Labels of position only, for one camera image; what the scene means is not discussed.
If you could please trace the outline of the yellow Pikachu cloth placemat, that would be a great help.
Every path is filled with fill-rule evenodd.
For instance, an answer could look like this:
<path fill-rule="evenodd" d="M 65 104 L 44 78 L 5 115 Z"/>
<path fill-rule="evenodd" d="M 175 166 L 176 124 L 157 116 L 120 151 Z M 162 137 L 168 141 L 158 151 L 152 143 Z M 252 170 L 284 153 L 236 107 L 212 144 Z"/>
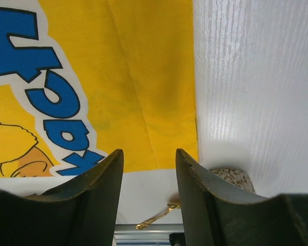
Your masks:
<path fill-rule="evenodd" d="M 198 156 L 191 1 L 0 1 L 0 178 Z"/>

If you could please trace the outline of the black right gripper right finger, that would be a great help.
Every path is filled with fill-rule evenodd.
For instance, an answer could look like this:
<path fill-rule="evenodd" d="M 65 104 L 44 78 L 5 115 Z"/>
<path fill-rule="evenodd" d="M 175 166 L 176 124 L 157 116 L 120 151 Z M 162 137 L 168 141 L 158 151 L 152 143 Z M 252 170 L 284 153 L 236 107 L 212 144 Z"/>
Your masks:
<path fill-rule="evenodd" d="M 308 245 L 308 194 L 242 190 L 176 150 L 187 245 Z"/>

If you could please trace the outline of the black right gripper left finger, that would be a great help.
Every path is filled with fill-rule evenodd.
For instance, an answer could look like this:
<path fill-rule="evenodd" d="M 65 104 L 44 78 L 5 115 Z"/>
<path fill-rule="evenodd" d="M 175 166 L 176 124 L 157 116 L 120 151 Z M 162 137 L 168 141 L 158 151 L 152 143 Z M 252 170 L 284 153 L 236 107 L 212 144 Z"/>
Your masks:
<path fill-rule="evenodd" d="M 124 153 L 42 195 L 0 190 L 0 245 L 112 245 Z"/>

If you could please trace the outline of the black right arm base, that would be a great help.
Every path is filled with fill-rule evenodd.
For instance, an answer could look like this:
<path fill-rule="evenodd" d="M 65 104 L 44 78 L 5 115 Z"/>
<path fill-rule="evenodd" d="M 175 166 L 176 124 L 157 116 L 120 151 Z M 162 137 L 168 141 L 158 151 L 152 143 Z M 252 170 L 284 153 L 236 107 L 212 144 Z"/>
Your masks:
<path fill-rule="evenodd" d="M 169 235 L 169 242 L 171 246 L 186 246 L 184 233 L 171 233 Z"/>

